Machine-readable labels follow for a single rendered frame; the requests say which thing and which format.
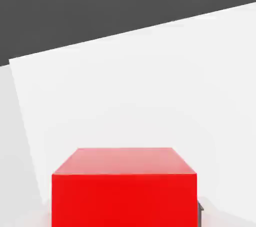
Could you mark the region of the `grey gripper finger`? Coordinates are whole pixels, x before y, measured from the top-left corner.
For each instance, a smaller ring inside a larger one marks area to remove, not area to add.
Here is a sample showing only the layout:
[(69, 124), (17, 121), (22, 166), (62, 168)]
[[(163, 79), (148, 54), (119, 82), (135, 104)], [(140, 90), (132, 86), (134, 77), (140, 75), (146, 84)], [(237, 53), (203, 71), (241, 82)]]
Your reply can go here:
[(256, 223), (219, 210), (208, 198), (198, 199), (198, 227), (256, 227)]

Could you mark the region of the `small red cube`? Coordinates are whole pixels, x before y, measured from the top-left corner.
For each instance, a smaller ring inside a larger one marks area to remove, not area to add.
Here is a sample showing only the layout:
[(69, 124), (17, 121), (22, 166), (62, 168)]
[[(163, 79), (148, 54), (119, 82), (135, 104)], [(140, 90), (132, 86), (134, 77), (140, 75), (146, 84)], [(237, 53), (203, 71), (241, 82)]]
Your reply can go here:
[(197, 173), (172, 148), (79, 148), (51, 184), (52, 227), (198, 227)]

